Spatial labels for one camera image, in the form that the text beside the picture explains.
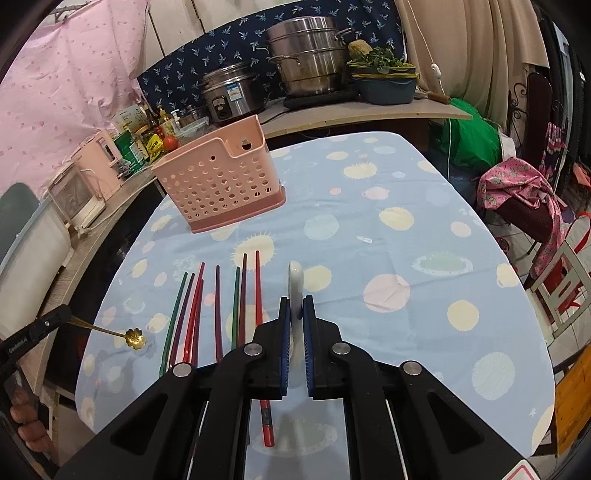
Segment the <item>left human hand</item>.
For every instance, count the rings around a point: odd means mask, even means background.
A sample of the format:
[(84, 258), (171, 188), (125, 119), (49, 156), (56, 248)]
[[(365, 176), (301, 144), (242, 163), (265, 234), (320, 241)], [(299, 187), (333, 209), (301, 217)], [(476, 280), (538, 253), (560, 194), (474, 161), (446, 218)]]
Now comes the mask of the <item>left human hand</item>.
[(38, 419), (29, 394), (16, 386), (12, 394), (10, 414), (19, 427), (17, 433), (25, 445), (33, 452), (54, 456), (55, 446), (42, 422)]

